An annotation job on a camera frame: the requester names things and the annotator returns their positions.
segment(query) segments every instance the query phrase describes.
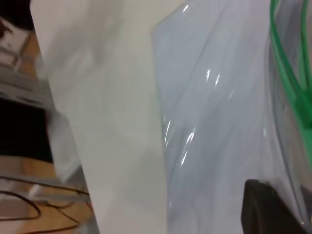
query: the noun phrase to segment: clear plastic bag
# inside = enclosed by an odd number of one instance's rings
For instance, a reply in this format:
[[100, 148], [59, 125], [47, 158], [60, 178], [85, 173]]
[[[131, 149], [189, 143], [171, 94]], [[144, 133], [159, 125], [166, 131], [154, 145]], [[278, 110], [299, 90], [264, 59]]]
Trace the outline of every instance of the clear plastic bag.
[[194, 0], [153, 32], [169, 234], [241, 234], [244, 183], [268, 181], [302, 225], [266, 78], [269, 0]]
[[271, 5], [271, 46], [269, 52], [269, 86], [273, 118], [285, 165], [292, 182], [298, 208], [303, 217], [311, 216], [312, 170], [311, 131], [309, 124], [309, 78], [311, 74], [306, 21], [307, 0], [284, 0]]

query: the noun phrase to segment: white surface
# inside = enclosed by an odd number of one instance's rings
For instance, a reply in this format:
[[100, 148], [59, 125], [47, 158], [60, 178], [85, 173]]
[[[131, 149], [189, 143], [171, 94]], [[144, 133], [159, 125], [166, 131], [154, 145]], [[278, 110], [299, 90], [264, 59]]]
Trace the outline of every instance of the white surface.
[[182, 0], [33, 0], [56, 108], [104, 234], [166, 233], [151, 30]]

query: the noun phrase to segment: plastic bag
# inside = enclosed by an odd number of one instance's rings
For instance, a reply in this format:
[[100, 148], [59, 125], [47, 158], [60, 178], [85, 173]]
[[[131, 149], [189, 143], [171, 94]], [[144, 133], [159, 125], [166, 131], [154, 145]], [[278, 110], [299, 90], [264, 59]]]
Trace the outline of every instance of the plastic bag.
[[266, 88], [269, 0], [194, 0], [153, 32], [169, 234], [241, 234], [247, 179], [268, 181], [307, 224]]
[[[304, 74], [311, 73], [308, 48], [304, 46], [304, 40], [307, 39], [304, 32], [308, 20], [306, 15], [311, 11], [308, 10], [307, 0], [285, 0], [279, 4], [274, 0], [271, 5], [272, 16], [273, 11], [271, 26], [277, 32], [271, 32], [269, 53], [273, 118], [297, 204], [304, 216], [307, 211], [311, 213], [311, 204], [307, 200], [311, 199], [309, 193], [312, 191], [311, 131], [309, 126], [305, 126], [312, 107], [308, 97], [311, 78]], [[283, 73], [287, 64], [291, 71]]]

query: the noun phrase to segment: wire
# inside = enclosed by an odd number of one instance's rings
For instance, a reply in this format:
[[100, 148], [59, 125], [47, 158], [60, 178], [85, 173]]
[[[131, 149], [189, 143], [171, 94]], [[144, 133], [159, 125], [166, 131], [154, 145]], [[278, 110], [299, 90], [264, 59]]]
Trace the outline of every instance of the wire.
[[70, 217], [68, 214], [65, 214], [61, 209], [59, 208], [55, 208], [59, 213], [61, 213], [63, 216], [65, 216], [66, 218], [70, 219], [71, 221], [75, 222], [76, 225], [72, 225], [72, 226], [69, 226], [69, 227], [65, 227], [65, 228], [58, 228], [58, 229], [50, 229], [50, 230], [42, 230], [42, 231], [34, 231], [34, 232], [29, 232], [29, 233], [23, 233], [23, 234], [45, 234], [45, 233], [58, 233], [58, 232], [63, 232], [63, 231], [67, 231], [67, 230], [72, 230], [72, 229], [76, 229], [76, 228], [79, 228], [80, 226], [80, 223]]
[[22, 182], [22, 183], [26, 183], [26, 184], [37, 184], [37, 185], [40, 185], [40, 186], [43, 186], [43, 187], [72, 191], [72, 192], [84, 194], [84, 195], [87, 195], [87, 196], [90, 195], [89, 193], [87, 193], [85, 191], [78, 191], [77, 189], [74, 189], [74, 188], [67, 188], [67, 187], [62, 187], [62, 186], [58, 186], [58, 185], [50, 185], [50, 184], [46, 184], [46, 183], [43, 183], [43, 182], [33, 182], [33, 181], [30, 181], [30, 180], [27, 180], [27, 179], [13, 178], [13, 177], [5, 176], [5, 175], [0, 175], [0, 179], [12, 180], [12, 181]]
[[[76, 190], [78, 196], [80, 196], [80, 191], [81, 191], [81, 190]], [[90, 209], [90, 211], [94, 212], [92, 203], [86, 202], [86, 205], [88, 206], [88, 208]]]
[[33, 217], [23, 217], [23, 218], [2, 218], [0, 219], [0, 221], [18, 221], [18, 220], [33, 220], [33, 219], [38, 219], [41, 217], [41, 211], [40, 209], [38, 208], [38, 206], [32, 202], [31, 200], [28, 200], [27, 198], [17, 194], [17, 193], [14, 193], [14, 192], [9, 192], [9, 191], [3, 191], [3, 190], [0, 190], [0, 194], [5, 194], [5, 195], [9, 195], [9, 196], [14, 196], [14, 197], [17, 197], [21, 200], [23, 200], [24, 202], [26, 202], [27, 204], [29, 204], [30, 206], [32, 206], [36, 212], [37, 212], [37, 215], [36, 216], [33, 216]]
[[53, 205], [53, 204], [49, 203], [48, 201], [37, 202], [37, 204], [40, 206], [44, 206], [44, 207], [52, 207], [55, 209], [63, 210], [63, 209], [67, 209], [67, 208], [73, 206], [74, 204], [76, 204], [76, 202], [69, 202], [68, 204], [63, 205], [63, 206]]

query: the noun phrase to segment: black object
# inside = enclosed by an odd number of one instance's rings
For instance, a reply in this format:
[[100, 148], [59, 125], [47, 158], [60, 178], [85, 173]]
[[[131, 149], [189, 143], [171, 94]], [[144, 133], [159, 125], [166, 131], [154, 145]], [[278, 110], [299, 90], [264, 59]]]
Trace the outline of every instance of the black object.
[[0, 98], [0, 156], [53, 162], [45, 110]]
[[6, 19], [18, 28], [34, 30], [33, 18], [30, 12], [31, 0], [0, 0], [0, 17]]
[[245, 182], [241, 222], [244, 234], [307, 234], [273, 187]]

